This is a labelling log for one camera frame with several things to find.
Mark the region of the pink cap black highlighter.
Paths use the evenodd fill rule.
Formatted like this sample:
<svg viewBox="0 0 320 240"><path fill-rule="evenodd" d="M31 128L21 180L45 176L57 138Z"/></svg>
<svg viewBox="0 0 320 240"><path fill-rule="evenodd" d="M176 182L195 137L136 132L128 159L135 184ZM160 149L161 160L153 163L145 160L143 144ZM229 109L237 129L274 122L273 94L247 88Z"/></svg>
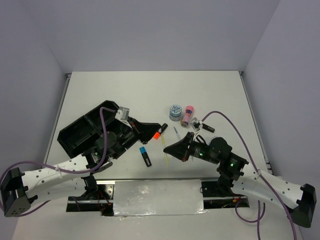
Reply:
<svg viewBox="0 0 320 240"><path fill-rule="evenodd" d="M211 132L211 133L214 133L214 132L215 132L215 129L214 129L213 127L211 127L211 126L209 126L209 125L207 125L207 124L205 124L205 123L202 123L202 128L203 128L204 130L206 130L206 131Z"/></svg>

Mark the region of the orange cap black highlighter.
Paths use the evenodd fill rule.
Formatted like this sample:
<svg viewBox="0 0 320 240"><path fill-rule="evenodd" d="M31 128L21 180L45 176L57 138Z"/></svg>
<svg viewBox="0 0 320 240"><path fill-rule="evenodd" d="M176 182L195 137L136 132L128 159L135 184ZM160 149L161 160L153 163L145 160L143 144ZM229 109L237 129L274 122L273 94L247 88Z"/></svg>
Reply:
<svg viewBox="0 0 320 240"><path fill-rule="evenodd" d="M164 123L164 124L159 128L159 130L154 134L153 138L154 138L155 140L158 140L158 139L161 137L162 133L167 129L167 127L168 127L168 124L167 124L167 123Z"/></svg>

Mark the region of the blue cap black highlighter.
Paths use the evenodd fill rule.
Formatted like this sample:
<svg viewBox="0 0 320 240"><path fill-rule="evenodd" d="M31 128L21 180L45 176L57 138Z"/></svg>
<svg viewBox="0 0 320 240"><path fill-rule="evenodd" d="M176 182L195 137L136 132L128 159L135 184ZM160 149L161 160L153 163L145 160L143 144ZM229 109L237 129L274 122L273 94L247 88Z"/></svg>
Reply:
<svg viewBox="0 0 320 240"><path fill-rule="evenodd" d="M142 158L144 160L144 163L146 164L147 167L151 167L152 166L152 163L151 163L151 160L150 160L150 157L146 151L146 149L142 146L139 148L140 150L140 153L142 155Z"/></svg>

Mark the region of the blue white round tub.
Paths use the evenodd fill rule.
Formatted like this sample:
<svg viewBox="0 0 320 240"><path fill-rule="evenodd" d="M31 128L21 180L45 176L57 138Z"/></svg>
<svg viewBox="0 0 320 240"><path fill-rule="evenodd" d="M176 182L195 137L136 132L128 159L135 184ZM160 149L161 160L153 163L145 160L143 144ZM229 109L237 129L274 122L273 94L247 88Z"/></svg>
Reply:
<svg viewBox="0 0 320 240"><path fill-rule="evenodd" d="M178 122L182 115L182 107L174 104L169 108L169 119L174 122Z"/></svg>

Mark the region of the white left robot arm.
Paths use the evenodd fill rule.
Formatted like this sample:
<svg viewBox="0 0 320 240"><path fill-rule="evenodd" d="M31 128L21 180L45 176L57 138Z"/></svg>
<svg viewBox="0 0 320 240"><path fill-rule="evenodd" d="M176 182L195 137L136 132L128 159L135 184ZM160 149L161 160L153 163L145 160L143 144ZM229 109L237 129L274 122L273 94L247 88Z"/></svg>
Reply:
<svg viewBox="0 0 320 240"><path fill-rule="evenodd" d="M100 191L95 174L113 165L136 142L147 144L160 129L159 123L139 122L129 117L123 123L113 116L84 115L58 135L69 160L41 169L20 171L15 164L0 178L0 204L5 217L23 217L34 205L43 206L61 197L91 200Z"/></svg>

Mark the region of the black four-compartment organizer tray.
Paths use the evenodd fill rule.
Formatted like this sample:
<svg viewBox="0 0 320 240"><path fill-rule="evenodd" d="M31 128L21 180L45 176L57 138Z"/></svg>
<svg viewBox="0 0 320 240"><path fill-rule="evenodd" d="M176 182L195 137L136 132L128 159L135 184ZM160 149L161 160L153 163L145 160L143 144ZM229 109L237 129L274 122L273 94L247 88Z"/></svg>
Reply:
<svg viewBox="0 0 320 240"><path fill-rule="evenodd" d="M57 141L70 158L74 158L93 148L97 148L97 152L100 155L103 154L105 145L100 117L101 107L114 111L119 109L119 106L114 101L106 100L59 132ZM108 110L103 110L102 113L107 130L106 155L118 159L121 155L110 155L110 146L112 147L116 142L116 135L110 131L110 124L116 120L116 113Z"/></svg>

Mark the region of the pink lid clear jar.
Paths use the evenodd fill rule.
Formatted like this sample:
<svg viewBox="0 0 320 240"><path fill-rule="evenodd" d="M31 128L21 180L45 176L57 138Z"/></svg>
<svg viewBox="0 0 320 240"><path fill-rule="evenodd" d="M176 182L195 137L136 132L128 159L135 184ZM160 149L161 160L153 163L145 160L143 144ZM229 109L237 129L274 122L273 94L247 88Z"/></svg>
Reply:
<svg viewBox="0 0 320 240"><path fill-rule="evenodd" d="M190 123L191 118L192 118L193 111L194 111L194 107L191 106L191 105L188 105L185 108L184 114L183 114L183 116L181 118L181 121L180 121L180 125L182 127L187 128L189 126L189 123Z"/></svg>

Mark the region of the blue clear slim highlighter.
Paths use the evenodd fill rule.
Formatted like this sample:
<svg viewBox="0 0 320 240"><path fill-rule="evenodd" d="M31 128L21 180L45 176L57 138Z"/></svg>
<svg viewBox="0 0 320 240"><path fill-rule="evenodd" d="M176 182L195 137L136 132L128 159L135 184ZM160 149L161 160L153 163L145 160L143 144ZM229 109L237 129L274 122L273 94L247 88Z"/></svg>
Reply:
<svg viewBox="0 0 320 240"><path fill-rule="evenodd" d="M178 130L176 129L176 127L173 127L175 133L176 133L176 136L178 138L178 140L180 141L181 140L181 137L180 137L180 134L178 133Z"/></svg>

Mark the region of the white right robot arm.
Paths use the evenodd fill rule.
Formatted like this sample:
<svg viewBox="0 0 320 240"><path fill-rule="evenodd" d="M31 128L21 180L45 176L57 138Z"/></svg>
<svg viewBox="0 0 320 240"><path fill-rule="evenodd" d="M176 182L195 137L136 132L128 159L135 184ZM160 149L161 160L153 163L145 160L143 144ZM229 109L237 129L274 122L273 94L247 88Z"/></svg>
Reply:
<svg viewBox="0 0 320 240"><path fill-rule="evenodd" d="M163 151L183 162L194 157L216 164L220 174L217 190L221 195L243 195L265 204L285 207L295 224L311 227L317 203L315 188L310 184L291 183L255 169L252 163L234 154L222 137L214 137L206 144L195 141L194 134L188 132L182 140L165 147Z"/></svg>

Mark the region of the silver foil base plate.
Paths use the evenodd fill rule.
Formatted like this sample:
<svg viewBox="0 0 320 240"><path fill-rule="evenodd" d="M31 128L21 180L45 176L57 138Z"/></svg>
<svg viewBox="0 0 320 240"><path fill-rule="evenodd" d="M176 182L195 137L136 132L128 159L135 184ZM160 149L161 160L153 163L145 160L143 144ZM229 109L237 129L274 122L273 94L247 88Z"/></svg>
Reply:
<svg viewBox="0 0 320 240"><path fill-rule="evenodd" d="M201 181L117 181L114 186L115 216L178 216L206 212Z"/></svg>

